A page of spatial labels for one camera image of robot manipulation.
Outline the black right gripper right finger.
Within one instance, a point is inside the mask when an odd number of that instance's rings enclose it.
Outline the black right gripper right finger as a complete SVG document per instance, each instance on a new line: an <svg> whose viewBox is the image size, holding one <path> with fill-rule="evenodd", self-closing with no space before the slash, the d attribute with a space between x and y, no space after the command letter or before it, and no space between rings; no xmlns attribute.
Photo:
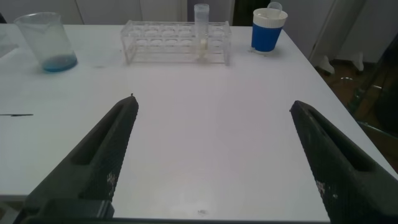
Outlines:
<svg viewBox="0 0 398 224"><path fill-rule="evenodd" d="M330 221L397 222L397 179L314 107L290 112Z"/></svg>

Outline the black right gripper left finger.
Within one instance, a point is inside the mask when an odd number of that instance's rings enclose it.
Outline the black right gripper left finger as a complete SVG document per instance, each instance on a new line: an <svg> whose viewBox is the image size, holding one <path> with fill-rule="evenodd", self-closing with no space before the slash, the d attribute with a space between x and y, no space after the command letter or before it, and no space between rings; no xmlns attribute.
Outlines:
<svg viewBox="0 0 398 224"><path fill-rule="evenodd" d="M132 95L117 102L27 196L23 218L111 218L111 202L138 110Z"/></svg>

